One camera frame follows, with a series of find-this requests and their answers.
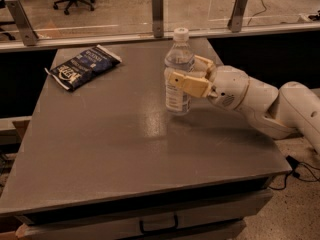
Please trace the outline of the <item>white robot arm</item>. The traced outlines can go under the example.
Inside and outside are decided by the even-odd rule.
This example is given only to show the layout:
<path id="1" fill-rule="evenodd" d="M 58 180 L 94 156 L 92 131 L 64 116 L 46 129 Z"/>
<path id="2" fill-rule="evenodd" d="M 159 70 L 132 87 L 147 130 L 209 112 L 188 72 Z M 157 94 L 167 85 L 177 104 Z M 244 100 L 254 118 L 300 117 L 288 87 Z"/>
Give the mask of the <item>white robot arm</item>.
<path id="1" fill-rule="evenodd" d="M 276 88 L 201 56 L 195 58 L 191 71 L 167 64 L 164 76 L 168 84 L 192 97 L 242 114 L 249 125 L 273 139 L 299 132 L 320 152 L 320 99 L 299 82 Z"/>

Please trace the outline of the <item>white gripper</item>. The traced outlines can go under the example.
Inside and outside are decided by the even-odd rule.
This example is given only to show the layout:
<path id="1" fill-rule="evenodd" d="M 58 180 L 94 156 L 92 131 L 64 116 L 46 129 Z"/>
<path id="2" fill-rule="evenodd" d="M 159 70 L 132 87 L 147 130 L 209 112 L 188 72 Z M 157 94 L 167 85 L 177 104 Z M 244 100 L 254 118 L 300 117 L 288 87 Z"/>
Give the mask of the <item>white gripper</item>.
<path id="1" fill-rule="evenodd" d="M 192 97 L 201 98 L 209 95 L 208 101 L 212 105 L 229 111 L 235 110 L 245 97 L 249 87 L 249 76 L 232 66 L 219 66 L 216 69 L 211 59 L 199 55 L 194 59 L 194 72 L 201 77 L 174 71 L 168 75 L 168 83 Z"/>

